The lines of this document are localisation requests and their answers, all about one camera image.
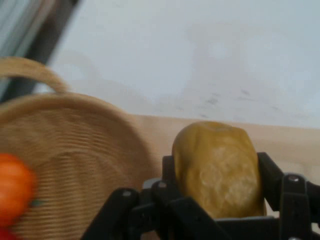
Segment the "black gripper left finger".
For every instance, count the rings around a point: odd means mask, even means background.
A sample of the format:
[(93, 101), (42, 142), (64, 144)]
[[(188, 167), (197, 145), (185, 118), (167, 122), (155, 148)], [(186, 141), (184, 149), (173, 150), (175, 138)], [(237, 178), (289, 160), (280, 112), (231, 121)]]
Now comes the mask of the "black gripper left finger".
[(140, 240), (152, 231), (161, 240), (231, 239), (192, 198), (178, 191), (171, 155), (162, 158), (162, 178), (150, 188), (113, 191), (81, 239)]

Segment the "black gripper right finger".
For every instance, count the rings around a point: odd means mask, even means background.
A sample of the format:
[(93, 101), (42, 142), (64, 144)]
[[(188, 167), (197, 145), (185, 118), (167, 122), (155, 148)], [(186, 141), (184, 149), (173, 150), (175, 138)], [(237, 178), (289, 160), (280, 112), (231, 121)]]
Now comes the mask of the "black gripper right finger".
[(298, 173), (284, 173), (271, 157), (259, 152), (258, 166), (263, 195), (279, 212), (279, 240), (318, 240), (312, 223), (320, 223), (320, 186)]

